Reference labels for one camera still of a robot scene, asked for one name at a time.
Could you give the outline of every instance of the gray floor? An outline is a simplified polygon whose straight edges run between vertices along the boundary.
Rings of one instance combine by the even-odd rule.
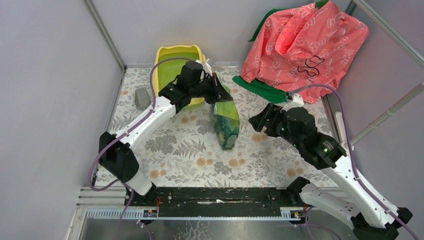
[[[352,231],[334,217],[313,210],[311,223],[322,224],[337,232],[343,240],[355,240]],[[86,220],[81,240],[114,240],[118,220]],[[309,240],[311,237],[304,226],[294,227],[287,221],[198,221],[198,220],[156,220],[148,225],[154,240]],[[336,240],[331,233],[311,227],[317,240]],[[123,220],[119,229],[120,240],[148,240],[145,228],[135,220]]]

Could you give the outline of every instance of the metal rod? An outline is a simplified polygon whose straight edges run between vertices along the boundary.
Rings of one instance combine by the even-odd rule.
[[[391,37],[422,69],[424,57],[364,0],[353,0],[387,35]]]
[[[116,63],[119,65],[119,67],[122,71],[125,71],[125,62],[122,59],[121,54],[119,53],[114,42],[112,41],[112,38],[109,35],[109,32],[105,27],[105,24],[103,23],[102,19],[100,18],[99,12],[97,12],[97,9],[94,6],[93,1],[92,0],[83,0],[83,2],[85,3],[85,6],[87,7],[87,10],[90,13],[91,17],[93,18],[94,23],[97,26],[101,36],[103,37],[104,41],[106,42],[107,46],[109,47],[109,50],[111,51],[113,58],[115,59]]]
[[[357,143],[359,140],[369,134],[372,130],[376,129],[380,124],[390,118],[394,113],[396,113],[399,109],[401,109],[403,106],[405,106],[407,103],[409,103],[412,99],[414,99],[422,92],[424,92],[424,81],[419,83],[405,96],[403,96],[399,101],[397,101],[393,106],[387,109],[387,111],[377,117],[377,119],[372,121],[368,126],[366,126],[366,128],[364,128],[360,133],[353,137],[351,144],[354,145],[355,143]]]
[[[358,8],[358,5],[354,3],[354,1],[350,1],[349,4],[346,7],[346,10],[344,11],[346,14],[352,16],[355,13],[355,10]]]

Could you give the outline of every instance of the table surface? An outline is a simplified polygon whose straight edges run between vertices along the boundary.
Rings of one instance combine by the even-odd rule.
[[[150,70],[126,70],[111,133],[142,112],[136,108],[134,94],[141,87],[150,89]],[[337,187],[328,176],[305,162],[288,142],[253,130],[248,119],[261,112],[268,102],[233,82],[232,77],[240,74],[240,67],[213,67],[212,70],[230,88],[240,117],[234,148],[222,150],[218,143],[211,105],[204,103],[197,108],[183,109],[134,153],[154,184],[158,187],[287,187],[302,176],[320,187]],[[304,107],[315,117],[318,130],[331,135],[322,101],[306,103]],[[101,166],[96,176],[96,186],[106,186],[116,179]]]

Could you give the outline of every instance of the pink fabric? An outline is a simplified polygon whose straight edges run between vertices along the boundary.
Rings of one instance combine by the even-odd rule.
[[[255,78],[283,91],[309,84],[335,89],[368,35],[368,27],[329,1],[270,15],[254,41],[241,69],[248,83]],[[314,103],[330,93],[323,87],[300,92]]]

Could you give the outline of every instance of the green package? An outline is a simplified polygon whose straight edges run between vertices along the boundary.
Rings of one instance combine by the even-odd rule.
[[[222,85],[227,93],[230,89]],[[218,135],[219,144],[223,150],[231,150],[239,136],[240,119],[239,112],[233,101],[221,101],[215,103],[213,107],[213,115],[215,116],[214,129]]]

